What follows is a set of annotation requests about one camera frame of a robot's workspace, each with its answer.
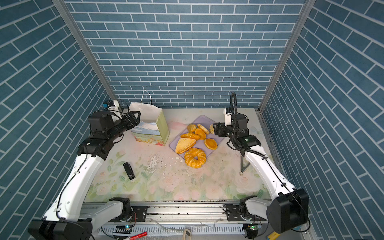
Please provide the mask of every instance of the tile wall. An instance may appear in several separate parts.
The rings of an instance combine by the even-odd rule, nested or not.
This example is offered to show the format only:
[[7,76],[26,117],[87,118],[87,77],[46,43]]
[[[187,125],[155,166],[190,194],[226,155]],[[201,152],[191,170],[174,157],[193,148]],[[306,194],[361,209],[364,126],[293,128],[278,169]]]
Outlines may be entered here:
[[263,113],[319,239],[384,239],[383,13],[317,0]]
[[68,0],[119,98],[258,107],[305,0]]
[[107,97],[51,0],[0,1],[0,239],[28,239]]

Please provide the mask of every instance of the red marker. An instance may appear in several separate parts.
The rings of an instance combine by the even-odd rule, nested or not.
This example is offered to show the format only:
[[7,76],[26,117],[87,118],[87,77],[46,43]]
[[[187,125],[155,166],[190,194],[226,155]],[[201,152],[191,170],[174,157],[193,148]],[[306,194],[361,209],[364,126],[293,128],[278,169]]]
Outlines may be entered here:
[[143,232],[143,233],[138,234],[138,235],[136,235],[136,236],[130,237],[129,240],[135,240],[135,239],[144,237],[144,236],[146,236],[146,235],[147,235],[147,232]]

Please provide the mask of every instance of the purple tray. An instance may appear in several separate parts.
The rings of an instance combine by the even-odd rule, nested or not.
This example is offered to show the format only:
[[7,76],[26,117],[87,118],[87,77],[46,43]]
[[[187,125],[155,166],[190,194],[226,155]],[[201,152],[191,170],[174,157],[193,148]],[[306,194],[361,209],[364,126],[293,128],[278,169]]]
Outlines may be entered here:
[[[195,124],[196,126],[197,126],[197,124],[201,124],[201,125],[203,125],[204,127],[206,127],[206,129],[208,129],[208,131],[209,131],[209,126],[210,126],[211,124],[213,124],[213,123],[215,123],[215,121],[213,121],[212,119],[207,118],[207,117],[204,116],[204,115],[200,115],[200,116],[197,117],[197,118],[195,119],[195,121],[193,121],[191,124]],[[179,134],[177,135],[177,137],[175,137],[175,138],[172,140],[172,142],[169,143],[169,148],[171,148],[173,151],[175,151],[177,142],[178,142],[179,139],[180,139],[180,135],[185,134],[185,133],[187,133],[187,132],[188,132],[188,130],[187,130],[187,128],[185,128],[181,133],[179,133]],[[207,138],[214,139],[214,140],[217,142],[217,145],[219,145],[219,143],[220,143],[221,141],[223,141],[223,139],[224,139],[223,137],[218,137],[218,136],[216,136],[215,134],[212,134],[212,133],[208,134],[208,135],[207,135]],[[207,148],[207,147],[205,146],[205,144],[204,144],[204,140],[197,140],[196,144],[195,144],[193,147],[196,147],[196,148],[198,148],[198,149],[203,150],[203,151],[205,152],[205,154],[207,155],[207,158],[208,158],[209,155],[211,155],[211,153],[214,151],[214,150],[209,149],[209,148]],[[182,159],[184,159],[184,154],[185,154],[185,153],[186,153],[186,152],[184,152],[184,153],[180,153],[180,154],[176,153],[176,154],[178,154]]]

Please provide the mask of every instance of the table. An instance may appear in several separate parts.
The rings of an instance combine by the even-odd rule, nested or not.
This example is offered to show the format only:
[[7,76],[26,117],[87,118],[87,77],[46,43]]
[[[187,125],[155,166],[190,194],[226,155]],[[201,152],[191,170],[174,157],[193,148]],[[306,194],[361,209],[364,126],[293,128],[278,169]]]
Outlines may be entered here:
[[[255,110],[241,108],[238,112],[248,116],[249,133],[260,140],[272,159]],[[241,155],[226,145],[228,138],[199,169],[188,167],[169,148],[169,142],[199,115],[223,122],[223,109],[164,109],[164,115],[170,132],[166,145],[137,142],[130,131],[125,132],[123,140],[115,144],[98,170],[85,202],[107,202],[112,197],[128,197],[131,201],[169,201],[228,200],[257,195],[270,199],[252,166],[240,175]],[[132,181],[123,168],[125,162],[132,166],[136,175]]]

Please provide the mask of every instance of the bread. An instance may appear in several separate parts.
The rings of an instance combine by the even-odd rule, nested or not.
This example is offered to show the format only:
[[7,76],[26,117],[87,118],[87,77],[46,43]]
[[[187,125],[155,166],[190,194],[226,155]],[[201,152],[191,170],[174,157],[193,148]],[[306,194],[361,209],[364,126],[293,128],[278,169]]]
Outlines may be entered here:
[[215,134],[215,129],[214,129],[214,125],[213,125],[213,124],[211,124],[211,125],[209,126],[209,131],[210,131],[212,134]]
[[196,143],[196,139],[182,137],[177,142],[175,152],[176,153],[184,153],[187,150],[189,150],[191,147],[193,147],[195,145],[195,143]]
[[194,134],[193,132],[189,132],[189,133],[183,134],[180,137],[193,138],[193,139],[196,139],[196,140],[200,139],[200,135]]
[[195,124],[189,124],[187,129],[188,129],[188,132],[194,132],[197,129],[197,127]]
[[200,128],[201,130],[203,130],[205,132],[205,134],[209,134],[208,129],[206,129],[203,125],[198,124],[197,127]]
[[193,147],[185,153],[184,159],[189,167],[200,168],[206,162],[207,157],[203,150]]
[[214,139],[207,138],[204,140],[204,144],[207,148],[215,150],[217,149],[217,143]]
[[201,128],[196,129],[195,134],[200,135],[201,140],[205,140],[207,138],[205,132]]

